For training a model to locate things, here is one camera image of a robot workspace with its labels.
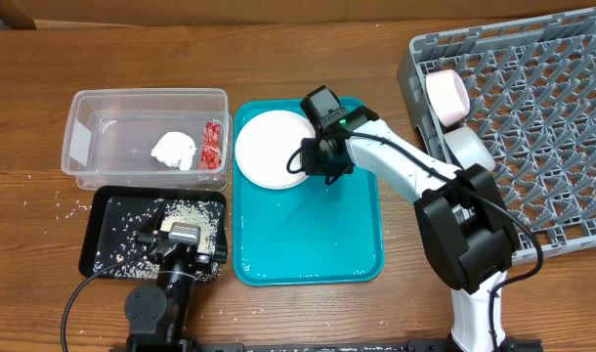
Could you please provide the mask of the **white round plate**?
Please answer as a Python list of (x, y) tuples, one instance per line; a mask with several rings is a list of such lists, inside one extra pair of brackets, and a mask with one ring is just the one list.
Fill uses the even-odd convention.
[(287, 171), (287, 162), (315, 130), (302, 115), (289, 110), (269, 110), (251, 118), (240, 130), (235, 159), (241, 173), (257, 186), (283, 190), (304, 182), (305, 172)]

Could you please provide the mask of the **white tissue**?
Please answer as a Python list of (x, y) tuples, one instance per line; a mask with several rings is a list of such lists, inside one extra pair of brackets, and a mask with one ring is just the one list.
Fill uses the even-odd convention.
[(190, 170), (196, 150), (196, 144), (190, 136), (182, 132), (167, 132), (150, 155), (168, 167)]

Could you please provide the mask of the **red foil wrapper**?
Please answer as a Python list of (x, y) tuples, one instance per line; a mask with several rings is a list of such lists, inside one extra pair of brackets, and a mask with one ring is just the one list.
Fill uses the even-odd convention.
[(213, 170), (221, 165), (220, 132), (221, 125), (219, 123), (211, 121), (206, 123), (197, 166), (200, 170)]

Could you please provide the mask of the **pink small bowl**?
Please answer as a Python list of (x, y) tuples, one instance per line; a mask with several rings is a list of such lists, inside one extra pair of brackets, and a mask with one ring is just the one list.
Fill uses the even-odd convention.
[(426, 92), (437, 119), (444, 127), (457, 123), (470, 111), (468, 91), (453, 69), (427, 74)]

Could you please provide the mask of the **grey small bowl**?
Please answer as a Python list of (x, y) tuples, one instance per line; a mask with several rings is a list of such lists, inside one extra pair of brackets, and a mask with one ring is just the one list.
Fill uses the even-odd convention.
[(494, 170), (496, 163), (493, 157), (471, 128), (459, 127), (446, 133), (444, 138), (447, 147), (463, 169), (479, 164), (489, 172)]

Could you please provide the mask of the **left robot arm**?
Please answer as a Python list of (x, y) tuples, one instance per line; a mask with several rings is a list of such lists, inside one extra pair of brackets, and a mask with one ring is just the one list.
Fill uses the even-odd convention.
[(137, 241), (149, 246), (148, 260), (159, 266), (153, 285), (138, 286), (125, 301), (129, 322), (127, 351), (198, 351), (192, 337), (184, 335), (194, 285), (211, 281), (227, 262), (224, 229), (204, 235), (194, 223), (174, 222), (164, 231), (167, 218), (162, 203), (144, 223)]

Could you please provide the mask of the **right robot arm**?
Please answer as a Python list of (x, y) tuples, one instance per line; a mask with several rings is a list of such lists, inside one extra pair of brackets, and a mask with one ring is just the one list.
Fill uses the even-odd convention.
[(451, 289), (449, 351), (507, 351), (500, 293), (518, 235), (490, 173), (435, 159), (365, 106), (344, 107), (321, 86), (300, 103), (315, 129), (295, 157), (300, 171), (335, 183), (355, 168), (385, 180), (415, 211), (425, 256)]

